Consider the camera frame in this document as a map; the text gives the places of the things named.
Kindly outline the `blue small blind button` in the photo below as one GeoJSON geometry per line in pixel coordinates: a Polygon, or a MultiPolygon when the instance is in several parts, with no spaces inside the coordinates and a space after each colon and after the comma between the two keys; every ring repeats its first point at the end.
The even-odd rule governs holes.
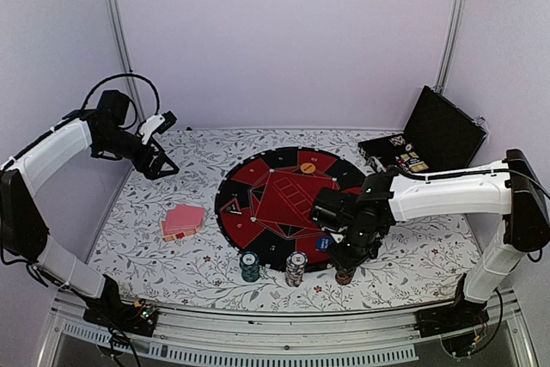
{"type": "Polygon", "coordinates": [[[331,236],[321,236],[317,239],[315,248],[321,253],[326,253],[328,248],[334,244],[334,239],[331,236]]]}

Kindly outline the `red brown poker chip stack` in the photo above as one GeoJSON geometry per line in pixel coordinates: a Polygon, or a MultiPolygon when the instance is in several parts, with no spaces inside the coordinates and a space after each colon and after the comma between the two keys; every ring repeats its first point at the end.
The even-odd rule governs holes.
{"type": "Polygon", "coordinates": [[[348,285],[354,277],[354,272],[338,270],[335,274],[335,280],[340,285],[348,285]]]}

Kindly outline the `blue beige poker chip stack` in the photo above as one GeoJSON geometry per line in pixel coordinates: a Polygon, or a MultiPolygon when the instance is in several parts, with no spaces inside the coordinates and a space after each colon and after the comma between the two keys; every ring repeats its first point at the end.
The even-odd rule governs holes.
{"type": "Polygon", "coordinates": [[[308,261],[308,256],[300,251],[295,251],[287,257],[285,282],[288,286],[298,287],[302,283],[308,261]]]}

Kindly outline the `orange round dealer button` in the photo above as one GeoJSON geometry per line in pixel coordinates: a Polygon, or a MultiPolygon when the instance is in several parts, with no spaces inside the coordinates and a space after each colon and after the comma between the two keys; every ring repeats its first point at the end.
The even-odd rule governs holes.
{"type": "Polygon", "coordinates": [[[313,174],[316,166],[312,162],[305,162],[300,165],[300,170],[304,174],[313,174]]]}

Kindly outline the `green poker chip stack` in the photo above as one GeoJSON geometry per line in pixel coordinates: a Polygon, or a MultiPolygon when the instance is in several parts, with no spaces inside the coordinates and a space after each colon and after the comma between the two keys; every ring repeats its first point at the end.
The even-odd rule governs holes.
{"type": "Polygon", "coordinates": [[[244,281],[253,283],[260,277],[260,260],[256,253],[245,252],[240,258],[241,276],[244,281]]]}

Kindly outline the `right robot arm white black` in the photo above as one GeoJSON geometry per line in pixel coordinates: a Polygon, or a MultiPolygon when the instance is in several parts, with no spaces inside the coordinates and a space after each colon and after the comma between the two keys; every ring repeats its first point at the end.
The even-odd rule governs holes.
{"type": "Polygon", "coordinates": [[[502,161],[431,174],[388,167],[369,174],[358,195],[323,189],[311,217],[334,240],[328,253],[340,271],[372,258],[391,226],[416,218],[455,214],[500,217],[490,245],[456,287],[444,311],[464,328],[523,256],[549,243],[548,192],[520,150],[502,161]]]}

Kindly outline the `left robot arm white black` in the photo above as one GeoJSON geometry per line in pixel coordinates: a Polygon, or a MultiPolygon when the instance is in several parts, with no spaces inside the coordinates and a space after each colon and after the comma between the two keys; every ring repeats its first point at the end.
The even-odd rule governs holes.
{"type": "Polygon", "coordinates": [[[128,318],[117,282],[55,240],[40,202],[55,190],[54,176],[83,153],[127,160],[148,180],[178,172],[157,140],[175,124],[175,115],[155,110],[130,132],[125,126],[130,105],[128,95],[106,90],[96,107],[82,105],[65,115],[1,167],[2,251],[12,254],[14,263],[26,264],[39,280],[74,291],[109,327],[121,327],[128,318]]]}

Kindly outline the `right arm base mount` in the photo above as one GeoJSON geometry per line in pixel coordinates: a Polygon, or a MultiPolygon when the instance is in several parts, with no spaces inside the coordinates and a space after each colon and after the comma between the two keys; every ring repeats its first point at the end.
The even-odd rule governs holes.
{"type": "Polygon", "coordinates": [[[443,349],[457,358],[470,356],[480,342],[481,335],[489,321],[484,304],[455,307],[448,304],[430,309],[421,309],[414,313],[416,327],[422,338],[441,336],[443,349]]]}

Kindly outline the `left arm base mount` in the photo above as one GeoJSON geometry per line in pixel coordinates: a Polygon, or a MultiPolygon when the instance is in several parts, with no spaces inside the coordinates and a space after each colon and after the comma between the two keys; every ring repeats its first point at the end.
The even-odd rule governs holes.
{"type": "Polygon", "coordinates": [[[158,320],[158,308],[153,303],[140,299],[124,303],[111,299],[84,298],[86,322],[103,327],[117,327],[124,333],[152,337],[158,320]]]}

